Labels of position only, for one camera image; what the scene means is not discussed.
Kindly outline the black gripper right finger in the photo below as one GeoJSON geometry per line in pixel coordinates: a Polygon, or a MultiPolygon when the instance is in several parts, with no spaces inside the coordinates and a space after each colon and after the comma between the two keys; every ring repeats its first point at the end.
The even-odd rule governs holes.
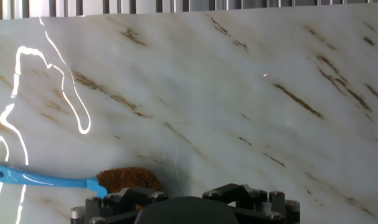
{"type": "Polygon", "coordinates": [[[208,200],[224,203],[239,224],[300,224],[300,203],[288,200],[281,191],[267,192],[247,184],[227,184],[202,194],[208,200]]]}

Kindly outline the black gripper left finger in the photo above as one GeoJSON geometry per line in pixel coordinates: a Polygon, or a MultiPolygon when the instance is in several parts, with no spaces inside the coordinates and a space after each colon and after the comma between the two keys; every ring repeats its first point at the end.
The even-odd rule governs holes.
{"type": "Polygon", "coordinates": [[[70,224],[134,223],[139,207],[167,200],[169,195],[145,187],[123,188],[104,197],[89,197],[70,209],[70,224]]]}

